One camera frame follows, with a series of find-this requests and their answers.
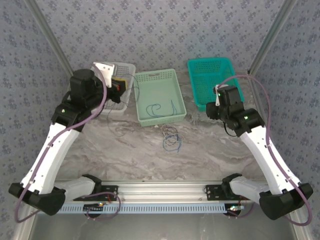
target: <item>blue floral wallpaper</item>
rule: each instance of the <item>blue floral wallpaper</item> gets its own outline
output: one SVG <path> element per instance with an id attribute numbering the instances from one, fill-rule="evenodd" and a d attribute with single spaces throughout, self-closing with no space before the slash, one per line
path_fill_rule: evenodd
<path id="1" fill-rule="evenodd" d="M 315 239 L 320 239 L 319 46 L 320 2 L 299 0 L 256 75 L 271 97 L 274 142 L 292 171 L 313 187 Z"/>
<path id="2" fill-rule="evenodd" d="M 36 0 L 74 69 L 93 61 L 184 70 L 194 58 L 250 67 L 284 0 Z"/>
<path id="3" fill-rule="evenodd" d="M 34 163 L 69 79 L 24 1 L 1 0 L 0 9 L 0 240 L 9 240 L 9 185 Z"/>

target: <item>gray marble table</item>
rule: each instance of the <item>gray marble table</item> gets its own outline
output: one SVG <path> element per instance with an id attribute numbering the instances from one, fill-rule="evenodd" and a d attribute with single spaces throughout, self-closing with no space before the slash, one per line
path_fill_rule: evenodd
<path id="1" fill-rule="evenodd" d="M 172 124 L 185 138 L 179 154 L 163 151 L 159 128 L 140 126 L 132 93 L 124 116 L 109 116 L 107 121 L 100 115 L 83 128 L 57 178 L 75 179 L 88 173 L 103 180 L 221 180 L 241 173 L 263 180 L 248 148 L 237 137 L 228 136 L 221 122 L 198 112 L 188 72 L 177 72 L 177 77 L 187 110 L 183 121 Z M 239 83 L 245 107 L 255 108 L 248 81 Z"/>

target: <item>purple cable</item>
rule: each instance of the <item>purple cable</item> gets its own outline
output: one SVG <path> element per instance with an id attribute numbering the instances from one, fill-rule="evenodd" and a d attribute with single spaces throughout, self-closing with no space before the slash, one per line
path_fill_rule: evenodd
<path id="1" fill-rule="evenodd" d="M 21 205 L 21 202 L 23 201 L 25 195 L 26 195 L 26 192 L 28 191 L 29 187 L 31 186 L 30 182 L 33 182 L 36 175 L 37 175 L 37 172 L 42 164 L 42 162 L 44 161 L 45 159 L 45 156 L 47 155 L 50 147 L 52 146 L 52 144 L 57 140 L 57 138 L 59 138 L 62 134 L 64 134 L 65 132 L 69 131 L 69 130 L 72 130 L 72 129 L 75 129 L 75 128 L 78 128 L 86 123 L 88 123 L 91 119 L 95 118 L 99 112 L 102 110 L 102 108 L 104 107 L 105 105 L 105 102 L 107 100 L 107 86 L 106 86 L 106 81 L 105 81 L 105 78 L 103 76 L 103 74 L 100 72 L 99 68 L 97 68 L 97 66 L 95 66 L 94 64 L 92 65 L 96 71 L 100 74 L 100 77 L 101 77 L 101 81 L 102 81 L 102 86 L 103 86 L 103 98 L 102 98 L 102 101 L 100 103 L 100 105 L 98 106 L 97 110 L 92 114 L 90 115 L 88 118 L 86 118 L 85 120 L 75 124 L 75 125 L 72 125 L 70 127 L 67 127 L 65 128 L 64 130 L 62 130 L 61 132 L 59 132 L 57 135 L 55 135 L 52 140 L 47 144 L 47 147 L 45 148 L 45 150 L 43 151 L 43 154 L 41 155 L 38 163 L 36 164 L 35 168 L 34 168 L 34 171 L 30 177 L 30 180 L 28 182 L 28 184 L 24 187 L 17 203 L 16 203 L 16 206 L 15 206 L 15 210 L 14 210 L 14 220 L 17 222 L 17 223 L 22 223 L 24 222 L 25 220 L 31 218 L 32 216 L 36 215 L 38 212 L 40 212 L 40 210 L 37 210 L 33 213 L 31 213 L 29 216 L 25 217 L 24 219 L 19 219 L 19 208 L 20 208 L 20 205 Z"/>
<path id="2" fill-rule="evenodd" d="M 113 192 L 110 192 L 110 191 L 103 191 L 103 192 L 99 192 L 99 193 L 94 193 L 94 194 L 90 194 L 90 195 L 87 195 L 87 196 L 83 196 L 82 198 L 85 199 L 85 198 L 90 198 L 90 197 L 95 197 L 95 196 L 100 196 L 100 195 L 112 195 L 112 196 L 115 196 L 115 198 L 118 200 L 119 202 L 119 206 L 118 208 L 116 209 L 115 213 L 112 214 L 111 216 L 106 216 L 106 217 L 99 217 L 99 218 L 93 218 L 93 217 L 90 217 L 89 216 L 89 212 L 91 211 L 92 207 L 90 207 L 88 209 L 88 211 L 86 211 L 86 216 L 88 217 L 88 219 L 91 219 L 91 220 L 94 220 L 94 221 L 103 221 L 103 220 L 110 220 L 110 219 L 113 219 L 115 216 L 118 215 L 118 213 L 120 212 L 120 209 L 121 209 L 121 200 L 120 200 L 120 197 L 113 193 Z"/>
<path id="3" fill-rule="evenodd" d="M 252 211 L 253 211 L 253 209 L 254 209 L 254 206 L 255 206 L 255 203 L 253 202 L 253 203 L 252 203 L 252 207 L 250 208 L 250 210 L 249 210 L 245 215 L 242 215 L 242 216 L 238 216 L 237 214 L 235 214 L 235 213 L 232 212 L 232 211 L 227 211 L 227 212 L 228 212 L 229 214 L 234 215 L 237 219 L 243 219 L 243 218 L 249 216 L 249 215 L 252 213 Z"/>
<path id="4" fill-rule="evenodd" d="M 249 76 L 249 75 L 235 75 L 235 76 L 231 76 L 228 77 L 226 80 L 224 80 L 222 83 L 220 83 L 218 85 L 218 88 L 220 88 L 220 86 L 228 81 L 230 81 L 231 79 L 235 79 L 235 78 L 249 78 L 254 80 L 255 82 L 257 82 L 265 95 L 266 98 L 266 102 L 267 102 L 267 106 L 268 106 L 268 118 L 267 118 L 267 123 L 266 123 L 266 132 L 265 132 L 265 141 L 266 141 L 266 146 L 268 148 L 268 151 L 275 163 L 275 165 L 279 168 L 279 170 L 281 171 L 281 173 L 285 176 L 285 178 L 289 181 L 289 183 L 294 187 L 294 189 L 299 193 L 300 197 L 302 198 L 302 200 L 305 203 L 305 206 L 308 210 L 308 219 L 306 222 L 304 223 L 299 223 L 299 222 L 295 222 L 293 220 L 291 220 L 290 218 L 288 218 L 287 216 L 284 216 L 290 223 L 297 225 L 297 226 L 307 226 L 311 223 L 312 221 L 312 210 L 311 210 L 311 206 L 307 200 L 307 198 L 305 197 L 305 195 L 302 193 L 302 191 L 299 189 L 299 187 L 290 179 L 289 175 L 286 173 L 286 171 L 281 167 L 281 165 L 279 164 L 274 152 L 272 151 L 271 147 L 270 147 L 270 125 L 271 125 L 271 103 L 270 103 L 270 98 L 268 96 L 268 93 L 266 91 L 266 89 L 264 88 L 264 86 L 262 85 L 262 83 L 260 81 L 258 81 L 255 77 L 253 76 Z"/>

